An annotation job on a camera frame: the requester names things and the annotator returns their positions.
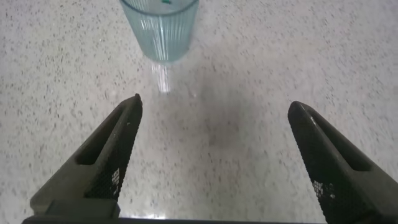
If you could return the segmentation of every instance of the speckled countertop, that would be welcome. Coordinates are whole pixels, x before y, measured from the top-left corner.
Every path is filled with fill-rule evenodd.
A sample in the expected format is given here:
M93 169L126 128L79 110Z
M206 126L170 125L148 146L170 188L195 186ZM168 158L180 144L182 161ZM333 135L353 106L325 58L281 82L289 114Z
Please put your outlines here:
M1 1L0 223L29 216L135 93L121 216L324 222L287 109L314 107L398 180L397 15L395 0L200 1L189 53L162 68L116 0Z

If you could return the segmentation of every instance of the clear ribbed glass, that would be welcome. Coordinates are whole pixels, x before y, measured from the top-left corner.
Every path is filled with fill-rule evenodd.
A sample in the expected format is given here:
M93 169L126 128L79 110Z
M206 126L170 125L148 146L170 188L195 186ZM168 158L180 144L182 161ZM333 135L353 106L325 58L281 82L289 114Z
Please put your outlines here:
M172 62L189 48L198 0L120 0L143 53Z

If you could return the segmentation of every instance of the white speckled floor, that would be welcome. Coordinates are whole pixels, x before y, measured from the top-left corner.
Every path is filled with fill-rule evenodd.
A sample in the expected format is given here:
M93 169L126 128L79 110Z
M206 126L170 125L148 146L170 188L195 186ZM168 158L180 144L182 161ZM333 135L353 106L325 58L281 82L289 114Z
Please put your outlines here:
M121 216L324 222L287 121L320 112L398 180L395 0L200 1L157 89L118 1L0 2L0 223L123 99L144 115Z

